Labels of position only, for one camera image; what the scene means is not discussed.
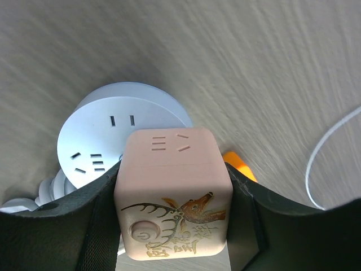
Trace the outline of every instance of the wooden floor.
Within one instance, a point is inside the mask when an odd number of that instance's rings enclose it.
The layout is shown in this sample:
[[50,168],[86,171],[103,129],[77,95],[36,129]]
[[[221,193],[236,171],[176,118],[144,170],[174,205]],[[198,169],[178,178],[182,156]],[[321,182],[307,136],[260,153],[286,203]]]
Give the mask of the wooden floor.
[[[258,181],[311,204],[306,164],[361,104],[359,0],[0,0],[0,200],[35,196],[58,170],[62,124],[92,90],[139,81],[179,100]],[[331,208],[361,195],[361,116],[316,157],[311,191]],[[119,270],[229,270],[209,258]]]

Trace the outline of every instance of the antler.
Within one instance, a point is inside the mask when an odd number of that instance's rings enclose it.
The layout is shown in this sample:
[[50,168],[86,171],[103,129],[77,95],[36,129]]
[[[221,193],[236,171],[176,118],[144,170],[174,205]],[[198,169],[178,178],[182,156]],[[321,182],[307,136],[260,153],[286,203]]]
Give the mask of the antler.
[[171,228],[171,229],[166,229],[166,230],[162,230],[162,231],[167,231],[167,230],[171,230],[172,233],[170,235],[166,235],[166,236],[162,236],[162,238],[165,238],[167,237],[167,240],[159,245],[156,245],[154,247],[151,247],[151,248],[156,248],[156,247],[160,247],[160,246],[163,246],[164,244],[167,244],[169,241],[172,240],[172,238],[175,236],[175,234],[177,233],[177,227],[179,225],[179,222],[180,220],[182,219],[183,217],[182,216],[178,216],[178,215],[175,215],[172,219],[166,219],[166,220],[163,220],[162,222],[166,222],[166,221],[172,221],[174,222],[174,227]]
[[153,210],[151,210],[150,212],[148,213],[153,213],[155,212],[156,210],[158,210],[159,208],[162,208],[165,210],[165,213],[161,216],[157,216],[157,217],[164,217],[166,216],[168,213],[174,213],[177,211],[177,209],[175,208],[171,208],[171,207],[167,207],[167,206],[163,206],[163,205],[159,205],[159,204],[153,204],[153,203],[139,203],[139,204],[133,204],[131,206],[128,206],[128,207],[125,207],[123,208],[121,211],[125,210],[125,209],[128,209],[130,207],[135,207],[135,206],[143,206],[143,209],[141,209],[140,211],[144,211],[148,206],[152,206],[153,207]]

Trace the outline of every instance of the socket hole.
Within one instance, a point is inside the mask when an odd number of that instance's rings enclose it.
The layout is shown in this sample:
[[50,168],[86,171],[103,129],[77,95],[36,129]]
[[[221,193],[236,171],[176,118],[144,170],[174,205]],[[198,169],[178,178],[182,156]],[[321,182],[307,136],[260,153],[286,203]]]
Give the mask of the socket hole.
[[70,156],[70,158],[71,158],[71,159],[75,159],[76,157],[79,157],[80,155],[81,155],[80,152],[78,152],[78,153]]
[[177,137],[189,138],[188,136],[182,134],[177,134]]
[[183,148],[179,148],[178,151],[181,152],[181,151],[185,151],[185,150],[188,150],[190,148],[190,146],[186,146],[186,147],[183,147]]
[[111,122],[112,122],[112,127],[115,126],[115,119],[114,119],[114,116],[111,116]]
[[135,125],[134,116],[133,116],[133,115],[130,115],[130,125],[131,125],[131,126],[134,126],[134,125]]
[[83,171],[82,169],[76,168],[75,171],[85,174],[86,171]]

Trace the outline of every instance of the white power plug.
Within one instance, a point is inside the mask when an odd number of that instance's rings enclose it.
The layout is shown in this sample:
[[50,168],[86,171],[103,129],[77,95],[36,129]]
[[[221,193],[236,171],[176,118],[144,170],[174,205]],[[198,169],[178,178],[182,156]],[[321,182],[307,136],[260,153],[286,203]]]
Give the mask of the white power plug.
[[63,125],[59,163],[80,188],[119,161],[133,131],[192,126],[183,106],[164,91],[135,82],[110,84],[85,97]]
[[39,196],[36,197],[35,200],[28,198],[11,199],[0,207],[0,212],[16,213],[21,211],[34,211],[38,207],[62,198],[75,190],[75,186],[66,178],[61,169],[55,178],[46,178],[40,183]]

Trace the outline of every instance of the orange object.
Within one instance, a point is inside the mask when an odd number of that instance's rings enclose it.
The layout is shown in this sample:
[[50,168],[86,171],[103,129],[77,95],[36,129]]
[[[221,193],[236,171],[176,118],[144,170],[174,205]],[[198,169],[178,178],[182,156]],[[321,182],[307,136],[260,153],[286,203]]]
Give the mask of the orange object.
[[248,177],[254,182],[257,182],[250,168],[243,162],[243,160],[234,152],[230,151],[223,155],[223,160],[236,168],[240,173]]

